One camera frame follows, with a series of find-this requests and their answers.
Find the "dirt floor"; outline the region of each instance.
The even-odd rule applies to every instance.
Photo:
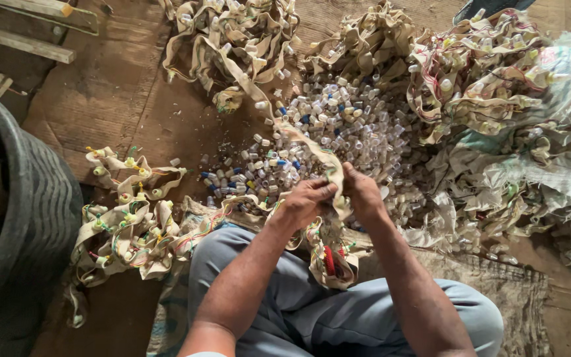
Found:
[[[79,7],[100,14],[102,0],[82,0]],[[143,147],[152,166],[180,158],[182,166],[199,169],[202,154],[211,164],[234,156],[237,148],[250,145],[253,134],[268,133],[257,113],[242,107],[232,116],[218,113],[200,85],[166,83],[160,70],[163,49],[172,26],[164,21],[156,1],[107,0],[114,16],[99,15],[98,37],[70,31],[63,45],[77,50],[70,65],[56,64],[39,57],[0,46],[0,72],[18,83],[17,90],[36,93],[27,99],[4,95],[24,129],[59,152],[81,182],[92,183],[83,159],[85,146],[112,146],[122,154],[135,145]],[[343,13],[363,12],[376,1],[300,1],[301,33],[304,43],[318,41],[337,29]],[[442,30],[463,5],[462,0],[395,1],[416,20],[416,27]],[[319,12],[328,14],[321,19]],[[542,30],[571,30],[571,1],[538,0],[529,9]],[[52,38],[59,43],[60,38]],[[19,61],[19,56],[28,61]],[[289,86],[275,82],[272,86]],[[206,190],[189,174],[171,199],[185,195],[204,199]],[[545,321],[551,351],[555,356],[571,356],[571,267],[564,266],[547,234],[537,234],[519,243],[508,242],[522,264],[546,273],[550,290],[545,304]],[[55,292],[43,332],[32,355],[39,356],[143,356],[154,318],[161,283],[142,281],[136,271],[117,274],[99,287],[91,288],[88,300],[90,319],[80,329],[65,326],[65,303]]]

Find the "person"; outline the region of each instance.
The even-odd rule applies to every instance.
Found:
[[[190,329],[178,356],[495,356],[495,304],[456,281],[433,280],[387,215],[376,183],[349,163],[345,193],[369,233],[384,279],[346,291],[322,287],[284,251],[337,186],[297,184],[264,228],[211,232],[189,275]]]

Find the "leg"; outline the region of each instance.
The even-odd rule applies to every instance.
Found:
[[[495,356],[503,337],[499,310],[475,289],[451,280],[436,280],[466,325],[480,357]],[[358,284],[346,292],[303,309],[285,313],[308,350],[315,346],[367,356],[413,355],[393,311],[386,281]]]
[[[218,229],[195,248],[188,281],[188,319],[218,274],[248,246],[254,234],[239,228]],[[297,347],[282,311],[295,311],[322,297],[325,289],[313,278],[307,264],[284,252],[272,273],[266,295],[251,328],[237,342],[237,355],[309,356]]]

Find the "black tub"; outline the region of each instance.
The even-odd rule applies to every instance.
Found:
[[[0,104],[8,206],[0,233],[0,356],[25,356],[81,223],[78,182],[48,146]]]

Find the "hand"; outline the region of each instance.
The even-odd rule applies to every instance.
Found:
[[[279,205],[270,222],[275,220],[280,224],[286,224],[292,232],[305,228],[319,215],[321,210],[319,203],[333,197],[337,190],[336,184],[328,185],[326,178],[301,181]]]
[[[376,181],[356,171],[351,163],[343,163],[343,172],[345,195],[352,200],[356,219],[365,224],[381,215],[385,211],[385,204],[380,197]]]

